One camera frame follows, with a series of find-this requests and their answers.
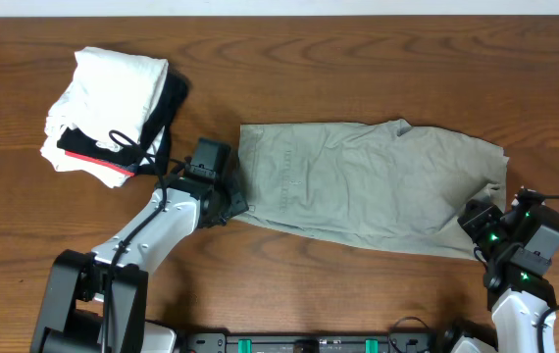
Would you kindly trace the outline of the khaki green shorts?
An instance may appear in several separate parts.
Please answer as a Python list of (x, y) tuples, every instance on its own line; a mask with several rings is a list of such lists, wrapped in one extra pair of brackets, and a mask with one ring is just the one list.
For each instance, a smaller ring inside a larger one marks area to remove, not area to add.
[(243, 125), (248, 224), (348, 246), (470, 259), (468, 201), (506, 206), (500, 146), (405, 120)]

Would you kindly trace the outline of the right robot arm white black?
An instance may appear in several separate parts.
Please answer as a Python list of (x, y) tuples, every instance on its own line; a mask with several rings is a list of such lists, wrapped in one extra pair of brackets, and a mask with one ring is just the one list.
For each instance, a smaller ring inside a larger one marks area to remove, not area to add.
[(511, 210), (471, 200), (458, 224), (484, 258), (483, 285), (495, 329), (461, 321), (442, 352), (554, 352), (555, 290), (544, 275), (559, 250), (559, 213), (521, 189)]

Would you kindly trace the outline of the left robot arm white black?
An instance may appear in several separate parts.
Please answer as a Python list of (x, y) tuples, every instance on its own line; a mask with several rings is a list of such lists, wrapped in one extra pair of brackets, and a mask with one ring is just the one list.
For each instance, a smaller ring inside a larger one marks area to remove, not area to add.
[(158, 181), (146, 206), (88, 253), (54, 261), (33, 352), (173, 352), (174, 329), (146, 319), (149, 277), (185, 237), (247, 211), (229, 145), (199, 139), (191, 159)]

